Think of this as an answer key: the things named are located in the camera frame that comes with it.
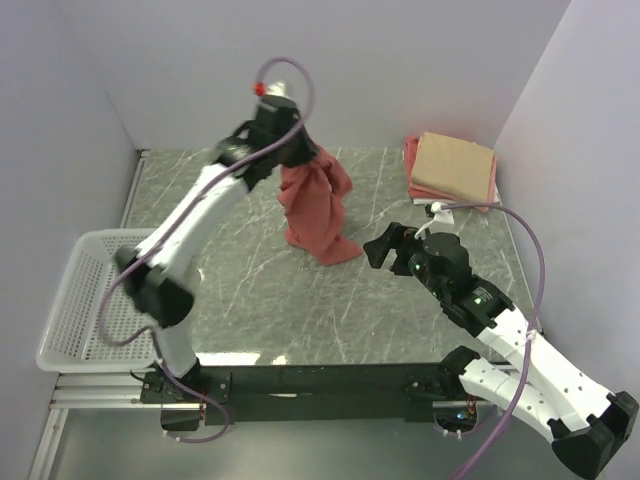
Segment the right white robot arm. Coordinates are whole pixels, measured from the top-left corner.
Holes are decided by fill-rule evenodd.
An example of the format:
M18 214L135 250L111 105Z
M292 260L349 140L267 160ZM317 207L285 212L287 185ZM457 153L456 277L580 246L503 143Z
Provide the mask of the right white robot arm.
M374 269L394 252L393 274L418 280L449 320L516 370L508 374L459 347L441 363L444 395L460 399L467 393L511 412L544 437L575 475L595 479L601 474L631 436L639 412L635 398L592 380L543 336L529 331L513 301L473 273L458 236L393 222L363 249Z

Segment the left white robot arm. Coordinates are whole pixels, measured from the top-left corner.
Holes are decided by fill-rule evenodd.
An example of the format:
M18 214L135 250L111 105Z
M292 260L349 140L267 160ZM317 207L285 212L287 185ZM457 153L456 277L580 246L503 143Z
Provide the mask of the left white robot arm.
M134 308L152 320L148 331L176 401L193 399L204 377L186 328L194 306L184 273L219 221L280 165L299 166L318 153L297 104L282 93L259 97L252 119L220 141L175 209L144 241L121 247L118 282Z

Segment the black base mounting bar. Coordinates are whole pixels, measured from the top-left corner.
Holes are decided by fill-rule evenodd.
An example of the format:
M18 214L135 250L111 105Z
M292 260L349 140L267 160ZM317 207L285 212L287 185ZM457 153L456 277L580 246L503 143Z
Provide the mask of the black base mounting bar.
M444 412L471 429L476 402L438 363L208 366L181 387L160 368L140 377L140 402L169 432L238 422L402 419Z

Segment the red t shirt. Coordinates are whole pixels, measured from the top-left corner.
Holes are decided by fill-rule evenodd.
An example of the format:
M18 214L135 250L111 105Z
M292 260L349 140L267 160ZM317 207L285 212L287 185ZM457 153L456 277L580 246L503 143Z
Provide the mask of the red t shirt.
M352 188L349 174L324 148L304 165L282 167L278 201L287 221L286 242L324 266L359 257L362 248L342 233L346 220L343 200Z

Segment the white plastic laundry basket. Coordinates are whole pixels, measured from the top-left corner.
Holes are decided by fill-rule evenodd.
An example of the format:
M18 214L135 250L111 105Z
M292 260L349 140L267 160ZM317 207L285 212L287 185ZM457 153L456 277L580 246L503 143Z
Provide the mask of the white plastic laundry basket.
M121 246L137 246L150 233L148 228L106 229L88 232L76 241L36 356L41 370L119 373L153 363L155 353L148 334L113 348L100 339L97 326L101 300L118 274L113 255Z

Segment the folded white t shirt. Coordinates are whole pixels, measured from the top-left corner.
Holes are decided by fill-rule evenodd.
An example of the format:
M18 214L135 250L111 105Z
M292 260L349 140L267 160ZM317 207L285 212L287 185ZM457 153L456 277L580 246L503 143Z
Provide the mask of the folded white t shirt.
M449 199L449 198L411 198L414 205L426 205L432 204L434 202L440 202L443 204L464 204L464 203L473 203L470 200L460 200L460 199ZM490 200L486 200L487 203L498 203L500 202L500 194L496 191L493 194L493 197Z

